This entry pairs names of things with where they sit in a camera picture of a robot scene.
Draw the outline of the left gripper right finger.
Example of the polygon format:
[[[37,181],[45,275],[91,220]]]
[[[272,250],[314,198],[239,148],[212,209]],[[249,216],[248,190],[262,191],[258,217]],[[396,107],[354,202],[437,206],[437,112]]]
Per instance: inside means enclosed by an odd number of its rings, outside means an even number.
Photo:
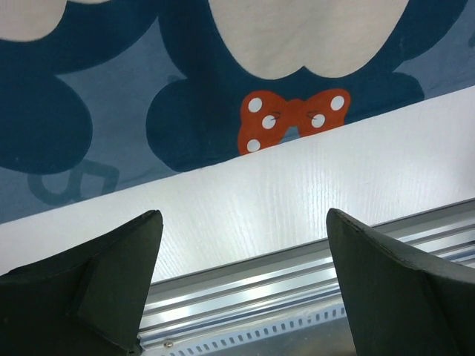
[[[358,355],[473,355],[474,269],[332,208],[326,218]]]

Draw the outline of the aluminium mounting rail frame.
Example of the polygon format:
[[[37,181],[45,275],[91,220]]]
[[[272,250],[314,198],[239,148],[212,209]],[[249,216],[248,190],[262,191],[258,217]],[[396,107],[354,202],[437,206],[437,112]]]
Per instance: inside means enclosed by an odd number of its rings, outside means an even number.
[[[342,303],[327,240],[152,285],[145,355]]]

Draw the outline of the blue cartoon placemat cloth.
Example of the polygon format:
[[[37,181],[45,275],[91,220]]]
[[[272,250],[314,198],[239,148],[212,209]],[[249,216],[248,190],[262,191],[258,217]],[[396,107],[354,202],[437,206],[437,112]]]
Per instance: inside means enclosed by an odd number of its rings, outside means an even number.
[[[472,1],[3,1],[3,223],[474,84]]]

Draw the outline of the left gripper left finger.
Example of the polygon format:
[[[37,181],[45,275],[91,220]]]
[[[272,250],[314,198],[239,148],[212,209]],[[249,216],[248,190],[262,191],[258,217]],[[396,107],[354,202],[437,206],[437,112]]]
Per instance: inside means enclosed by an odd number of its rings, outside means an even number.
[[[138,337],[163,234],[150,210],[1,276],[2,355],[141,355]]]

